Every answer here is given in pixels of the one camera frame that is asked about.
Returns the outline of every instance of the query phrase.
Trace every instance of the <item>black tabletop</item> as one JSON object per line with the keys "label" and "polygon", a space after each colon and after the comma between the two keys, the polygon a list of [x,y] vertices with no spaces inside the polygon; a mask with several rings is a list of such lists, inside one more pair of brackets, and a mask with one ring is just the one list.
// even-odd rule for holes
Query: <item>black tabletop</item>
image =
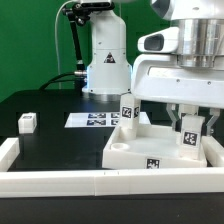
{"label": "black tabletop", "polygon": [[[151,121],[170,124],[165,105],[142,102]],[[69,128],[69,113],[118,112],[119,102],[83,99],[73,90],[21,91],[0,103],[0,141],[20,138],[9,172],[102,169],[113,127]],[[37,113],[34,134],[19,135],[22,113]],[[224,194],[160,194],[0,199],[0,223],[223,223]]]}

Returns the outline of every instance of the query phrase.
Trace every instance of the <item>small white block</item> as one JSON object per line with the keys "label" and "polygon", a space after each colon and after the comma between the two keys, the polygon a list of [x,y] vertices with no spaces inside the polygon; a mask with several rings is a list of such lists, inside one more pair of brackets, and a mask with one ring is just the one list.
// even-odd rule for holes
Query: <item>small white block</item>
{"label": "small white block", "polygon": [[19,133],[29,134],[33,133],[37,126],[37,116],[36,113],[26,113],[22,114],[18,121]]}
{"label": "small white block", "polygon": [[18,138],[7,138],[0,147],[0,172],[6,172],[19,155]]}

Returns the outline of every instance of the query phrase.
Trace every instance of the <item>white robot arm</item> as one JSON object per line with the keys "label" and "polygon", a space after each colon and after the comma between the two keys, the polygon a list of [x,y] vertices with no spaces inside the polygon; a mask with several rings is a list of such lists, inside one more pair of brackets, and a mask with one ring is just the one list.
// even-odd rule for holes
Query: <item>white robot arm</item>
{"label": "white robot arm", "polygon": [[92,62],[87,67],[84,97],[119,100],[131,88],[132,68],[126,59],[126,25],[113,12],[111,0],[79,0],[72,7],[76,24],[89,20],[92,29]]}

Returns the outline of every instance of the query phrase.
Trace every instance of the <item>white robot body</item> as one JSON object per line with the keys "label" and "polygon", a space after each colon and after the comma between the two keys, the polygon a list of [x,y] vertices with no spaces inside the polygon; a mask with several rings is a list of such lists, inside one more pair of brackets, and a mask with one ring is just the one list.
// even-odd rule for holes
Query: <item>white robot body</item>
{"label": "white robot body", "polygon": [[126,26],[110,11],[91,14],[92,62],[87,68],[84,96],[117,100],[130,91],[131,66],[126,59]]}

